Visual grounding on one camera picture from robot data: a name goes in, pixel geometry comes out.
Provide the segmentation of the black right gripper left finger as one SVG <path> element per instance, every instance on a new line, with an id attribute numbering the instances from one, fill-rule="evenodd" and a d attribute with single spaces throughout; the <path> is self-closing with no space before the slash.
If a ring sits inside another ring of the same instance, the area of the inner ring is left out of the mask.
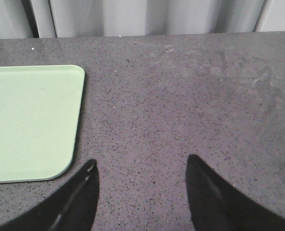
<path id="1" fill-rule="evenodd" d="M 62 187 L 0 231 L 90 231 L 99 200 L 99 171 L 88 160 Z"/>

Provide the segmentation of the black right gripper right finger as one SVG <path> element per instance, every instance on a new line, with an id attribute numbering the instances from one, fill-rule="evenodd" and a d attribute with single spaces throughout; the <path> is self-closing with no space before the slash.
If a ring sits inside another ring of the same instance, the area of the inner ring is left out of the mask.
<path id="1" fill-rule="evenodd" d="M 245 196 L 196 154 L 187 159 L 186 190 L 197 231 L 285 231 L 285 218 Z"/>

